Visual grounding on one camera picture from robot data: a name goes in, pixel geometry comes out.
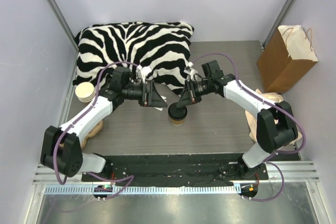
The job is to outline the black cup lid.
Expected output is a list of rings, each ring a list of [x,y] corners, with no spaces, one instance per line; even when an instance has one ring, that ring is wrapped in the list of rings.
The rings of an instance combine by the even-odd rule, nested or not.
[[[168,108],[168,115],[172,120],[183,120],[187,116],[187,108],[185,106],[178,108],[177,103],[172,103]]]

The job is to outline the brown paper coffee cup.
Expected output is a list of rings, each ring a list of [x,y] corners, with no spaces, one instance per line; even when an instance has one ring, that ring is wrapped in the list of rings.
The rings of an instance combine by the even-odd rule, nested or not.
[[[185,120],[185,116],[178,116],[178,117],[172,116],[170,117],[170,119],[174,125],[181,125]]]

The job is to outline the stack of paper cups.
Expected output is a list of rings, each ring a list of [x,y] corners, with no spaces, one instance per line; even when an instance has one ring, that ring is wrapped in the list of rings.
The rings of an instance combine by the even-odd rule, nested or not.
[[[75,95],[81,102],[90,102],[96,95],[95,87],[90,82],[83,82],[75,88]]]

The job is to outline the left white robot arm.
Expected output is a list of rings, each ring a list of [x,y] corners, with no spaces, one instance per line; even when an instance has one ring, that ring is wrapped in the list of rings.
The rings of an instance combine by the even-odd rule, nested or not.
[[[56,175],[74,177],[78,173],[92,172],[98,180],[107,181],[112,174],[107,159],[82,152],[81,145],[89,132],[125,100],[138,101],[143,107],[167,107],[154,82],[146,79],[150,68],[138,67],[137,71],[141,81],[135,84],[130,81],[129,68],[116,67],[110,80],[81,112],[59,127],[48,127],[44,133],[40,163],[53,169]]]

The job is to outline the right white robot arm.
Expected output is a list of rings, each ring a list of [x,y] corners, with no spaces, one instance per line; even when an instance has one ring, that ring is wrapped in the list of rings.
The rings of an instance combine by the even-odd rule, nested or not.
[[[256,143],[237,160],[235,175],[250,179],[271,154],[298,137],[289,103],[274,102],[245,86],[233,74],[224,74],[216,60],[202,65],[204,77],[196,80],[196,72],[189,63],[188,77],[178,102],[170,105],[168,114],[173,121],[187,116],[187,107],[201,102],[202,96],[214,93],[231,100],[256,119]]]

